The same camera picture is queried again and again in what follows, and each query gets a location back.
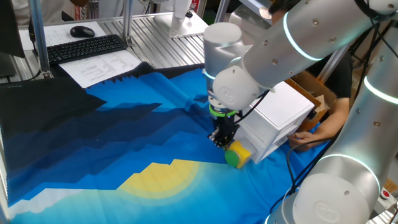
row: computer mouse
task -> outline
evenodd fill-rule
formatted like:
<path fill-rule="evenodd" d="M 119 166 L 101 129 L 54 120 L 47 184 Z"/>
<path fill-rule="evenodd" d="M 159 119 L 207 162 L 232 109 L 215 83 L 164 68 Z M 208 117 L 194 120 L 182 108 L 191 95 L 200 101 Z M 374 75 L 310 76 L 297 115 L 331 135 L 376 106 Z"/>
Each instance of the computer mouse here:
<path fill-rule="evenodd" d="M 94 37 L 95 33 L 92 29 L 83 26 L 76 26 L 70 29 L 72 37 Z"/>

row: black keyboard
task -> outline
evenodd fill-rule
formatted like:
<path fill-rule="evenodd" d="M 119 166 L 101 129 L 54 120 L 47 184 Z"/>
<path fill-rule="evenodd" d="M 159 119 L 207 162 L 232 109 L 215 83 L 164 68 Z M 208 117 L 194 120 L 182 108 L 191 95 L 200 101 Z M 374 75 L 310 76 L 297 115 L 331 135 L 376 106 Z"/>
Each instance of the black keyboard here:
<path fill-rule="evenodd" d="M 125 50 L 127 44 L 118 35 L 106 35 L 47 47 L 50 65 Z"/>

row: paper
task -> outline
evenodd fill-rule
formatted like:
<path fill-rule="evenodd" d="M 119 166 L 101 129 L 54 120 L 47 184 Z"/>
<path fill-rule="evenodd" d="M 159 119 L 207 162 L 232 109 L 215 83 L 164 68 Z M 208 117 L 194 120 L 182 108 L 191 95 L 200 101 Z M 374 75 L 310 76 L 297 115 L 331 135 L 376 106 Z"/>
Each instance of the paper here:
<path fill-rule="evenodd" d="M 140 60 L 127 50 L 60 64 L 83 88 L 135 69 Z"/>
<path fill-rule="evenodd" d="M 70 35 L 70 29 L 72 29 L 75 26 L 85 26 L 92 29 L 96 37 L 106 35 L 106 33 L 102 30 L 102 28 L 100 27 L 100 25 L 98 25 L 97 22 L 82 22 L 77 24 L 47 26 L 44 27 L 45 43 L 47 44 L 48 47 L 50 47 L 58 44 L 66 44 L 69 42 L 87 39 L 87 38 L 75 38 Z M 24 48 L 24 50 L 33 50 L 33 44 L 29 38 L 29 31 L 20 30 L 19 35 L 21 37 L 22 47 Z"/>

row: blue cloth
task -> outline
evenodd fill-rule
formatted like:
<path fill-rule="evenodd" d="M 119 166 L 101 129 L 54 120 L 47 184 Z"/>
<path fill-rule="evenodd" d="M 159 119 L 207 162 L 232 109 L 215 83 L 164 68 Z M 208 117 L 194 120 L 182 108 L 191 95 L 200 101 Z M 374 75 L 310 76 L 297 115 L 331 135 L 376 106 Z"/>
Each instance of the blue cloth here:
<path fill-rule="evenodd" d="M 223 151 L 207 138 L 213 125 L 201 70 L 171 80 L 159 73 L 123 78 L 86 92 L 106 103 L 51 131 L 20 133 L 7 141 L 8 146 L 52 148 L 9 179 L 12 224 L 259 223 L 291 185 L 288 143 L 259 164 L 250 161 L 242 169 L 225 164 Z M 325 144 L 293 152 L 294 174 Z M 187 169 L 196 168 L 183 181 L 189 184 L 173 188 L 172 194 L 143 197 L 148 193 L 124 189 L 125 181 L 145 175 L 153 163 L 177 169 L 175 160 L 196 161 Z M 37 211 L 34 200 L 45 208 Z"/>

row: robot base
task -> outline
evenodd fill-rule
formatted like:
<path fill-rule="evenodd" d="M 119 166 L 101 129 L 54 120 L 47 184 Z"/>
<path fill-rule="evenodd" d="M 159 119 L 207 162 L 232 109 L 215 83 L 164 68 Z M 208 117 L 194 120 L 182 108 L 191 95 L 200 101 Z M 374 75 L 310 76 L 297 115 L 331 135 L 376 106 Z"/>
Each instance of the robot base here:
<path fill-rule="evenodd" d="M 163 30 L 169 33 L 170 38 L 176 39 L 181 37 L 190 37 L 193 35 L 200 35 L 205 32 L 208 25 L 194 12 L 191 18 L 186 17 L 178 30 L 171 30 L 173 15 L 159 15 L 155 16 L 154 20 Z"/>

